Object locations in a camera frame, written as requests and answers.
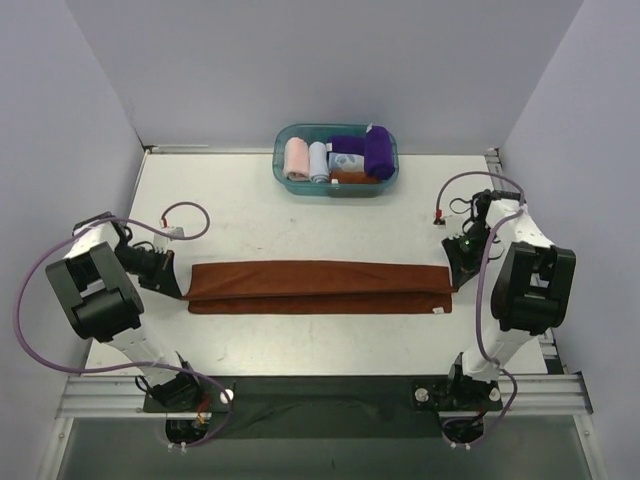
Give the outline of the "brown towel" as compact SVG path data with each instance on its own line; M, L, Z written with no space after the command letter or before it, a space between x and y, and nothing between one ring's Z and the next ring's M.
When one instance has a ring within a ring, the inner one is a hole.
M324 260L197 264L193 314L385 315L452 311L446 267Z
M375 185L380 183L378 178L369 176L365 172L349 171L332 171L329 180L331 184L346 185Z

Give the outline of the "purple towel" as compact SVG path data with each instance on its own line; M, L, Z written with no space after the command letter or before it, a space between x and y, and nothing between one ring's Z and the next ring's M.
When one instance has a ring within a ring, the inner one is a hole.
M365 135L364 171L368 176L386 181L395 173L393 144L386 128L371 126Z
M332 135L326 143L328 152L363 156L365 152L365 138L351 135Z

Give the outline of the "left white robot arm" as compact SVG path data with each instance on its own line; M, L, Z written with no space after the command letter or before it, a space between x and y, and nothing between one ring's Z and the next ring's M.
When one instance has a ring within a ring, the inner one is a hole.
M138 289L180 299L174 252L162 242L132 246L129 227L110 212L73 227L76 237L63 259L45 268L46 277L72 327L82 339L108 345L132 363L142 362L138 387L169 410L188 412L203 397L198 378L175 350L142 321Z

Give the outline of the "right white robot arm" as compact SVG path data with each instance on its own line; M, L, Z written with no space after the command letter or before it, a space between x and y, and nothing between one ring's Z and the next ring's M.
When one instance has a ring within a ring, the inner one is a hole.
M549 240L529 215L521 195L484 190L469 202L460 233L442 242L454 289L484 281L490 251L499 243L501 263L490 298L492 320L475 322L475 344L460 353L443 385L452 408L496 402L502 368L534 337L565 319L577 257Z

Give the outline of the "brown rolled towel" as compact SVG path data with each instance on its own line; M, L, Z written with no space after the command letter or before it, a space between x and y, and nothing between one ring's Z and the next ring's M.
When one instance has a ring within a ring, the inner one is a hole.
M378 178L369 176L365 172L349 171L332 171L329 180L331 184L346 185L375 185L380 183Z

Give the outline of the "white patterned rolled towel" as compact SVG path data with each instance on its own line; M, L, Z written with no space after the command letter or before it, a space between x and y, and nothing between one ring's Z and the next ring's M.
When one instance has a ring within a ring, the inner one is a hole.
M328 169L330 172L364 172L364 157L351 153L330 152Z

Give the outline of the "purple folded towel in basket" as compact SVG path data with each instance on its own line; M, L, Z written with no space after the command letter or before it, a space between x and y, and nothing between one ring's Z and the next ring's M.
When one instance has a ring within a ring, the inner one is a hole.
M351 135L332 135L326 143L328 152L363 156L365 152L365 138Z

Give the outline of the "teal plastic basket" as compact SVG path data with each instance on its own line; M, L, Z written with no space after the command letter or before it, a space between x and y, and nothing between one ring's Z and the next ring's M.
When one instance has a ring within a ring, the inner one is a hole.
M393 185L399 159L382 126L298 123L276 136L272 170L294 195L368 198Z

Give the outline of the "pink rolled towel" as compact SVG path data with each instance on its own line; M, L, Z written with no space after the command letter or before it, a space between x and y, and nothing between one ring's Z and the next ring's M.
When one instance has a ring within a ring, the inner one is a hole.
M307 181L309 168L307 143L299 137L290 138L285 144L283 175L291 181Z

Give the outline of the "light blue rolled towel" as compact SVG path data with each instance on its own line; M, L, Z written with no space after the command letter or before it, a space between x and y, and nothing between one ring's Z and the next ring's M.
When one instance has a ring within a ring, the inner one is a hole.
M309 146L309 179L313 183L327 183L329 180L327 149L322 142L313 142Z

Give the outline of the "aluminium right side rail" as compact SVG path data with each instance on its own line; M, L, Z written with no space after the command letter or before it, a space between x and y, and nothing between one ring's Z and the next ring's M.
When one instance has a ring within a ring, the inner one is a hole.
M497 198L485 217L488 241L504 248L491 293L494 322L479 334L481 356L496 375L533 338L565 320L576 267L576 255L555 245L531 217L524 188L505 176L499 157L487 160L495 175Z

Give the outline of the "aluminium rail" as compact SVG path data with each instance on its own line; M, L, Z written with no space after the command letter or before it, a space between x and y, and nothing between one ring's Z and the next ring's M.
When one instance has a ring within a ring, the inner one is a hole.
M531 217L524 188L505 176L499 157L487 160L495 175L497 198L485 217L488 241L504 248L491 293L494 322L479 334L481 356L496 375L533 338L565 320L576 267L576 255L555 245Z
M593 406L579 374L516 377L518 393L509 413L516 416L591 415ZM56 411L58 418L193 418L193 412L153 411L131 377L72 377Z

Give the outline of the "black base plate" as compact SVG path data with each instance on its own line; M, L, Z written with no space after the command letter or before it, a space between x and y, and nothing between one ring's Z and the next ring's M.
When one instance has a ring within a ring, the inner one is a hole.
M470 421L466 437L483 431L484 414L502 408L496 383L427 376L223 377L173 408L151 397L146 413L165 414L178 441L220 427L223 439L419 439L436 437L449 417Z

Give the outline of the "aluminium front rail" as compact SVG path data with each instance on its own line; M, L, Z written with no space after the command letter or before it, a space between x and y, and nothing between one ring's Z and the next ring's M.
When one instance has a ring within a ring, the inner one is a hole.
M518 393L509 413L516 416L591 415L593 406L579 374L516 377ZM193 418L193 412L153 411L131 377L72 377L56 411L58 418Z

